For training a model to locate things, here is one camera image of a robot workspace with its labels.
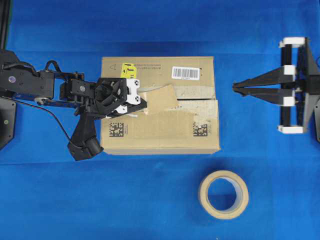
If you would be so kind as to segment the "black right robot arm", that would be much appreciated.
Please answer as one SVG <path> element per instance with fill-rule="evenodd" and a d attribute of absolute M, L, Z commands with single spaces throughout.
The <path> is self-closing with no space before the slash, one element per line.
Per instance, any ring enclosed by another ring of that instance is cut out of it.
<path fill-rule="evenodd" d="M 269 72 L 234 83 L 232 89 L 243 97 L 252 96 L 280 106 L 283 134 L 304 134 L 315 118 L 320 136 L 320 68 L 307 37 L 285 37 L 279 42 L 281 66 Z"/>

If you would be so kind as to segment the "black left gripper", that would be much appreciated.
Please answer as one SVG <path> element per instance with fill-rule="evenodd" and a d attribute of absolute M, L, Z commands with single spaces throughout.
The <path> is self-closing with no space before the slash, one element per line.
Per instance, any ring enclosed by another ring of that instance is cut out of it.
<path fill-rule="evenodd" d="M 140 87 L 135 78 L 101 77 L 93 88 L 87 112 L 95 118 L 117 118 L 142 111 L 147 102 L 140 98 L 156 87 Z"/>

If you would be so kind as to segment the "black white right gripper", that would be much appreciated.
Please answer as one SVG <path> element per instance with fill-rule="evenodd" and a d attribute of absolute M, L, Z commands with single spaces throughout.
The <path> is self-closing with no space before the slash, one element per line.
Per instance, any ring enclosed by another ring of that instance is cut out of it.
<path fill-rule="evenodd" d="M 280 125 L 283 134 L 303 134 L 309 121 L 315 119 L 320 133 L 320 67 L 312 54 L 307 37 L 285 37 L 279 42 L 283 66 L 233 84 L 233 91 L 281 106 Z M 282 84 L 281 88 L 252 88 Z"/>

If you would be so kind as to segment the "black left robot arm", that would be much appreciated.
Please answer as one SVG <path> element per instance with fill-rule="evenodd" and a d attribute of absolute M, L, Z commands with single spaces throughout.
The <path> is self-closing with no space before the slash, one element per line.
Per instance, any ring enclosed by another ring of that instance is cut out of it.
<path fill-rule="evenodd" d="M 94 121 L 146 108 L 147 102 L 138 95 L 139 87 L 140 81 L 133 78 L 100 77 L 97 82 L 85 81 L 84 74 L 63 72 L 54 60 L 37 71 L 30 63 L 19 60 L 14 52 L 0 51 L 3 97 L 34 101 L 38 109 L 43 106 L 75 109 L 74 114 L 80 119 L 68 138 L 72 151 L 88 151 L 92 155 L 101 152 Z"/>

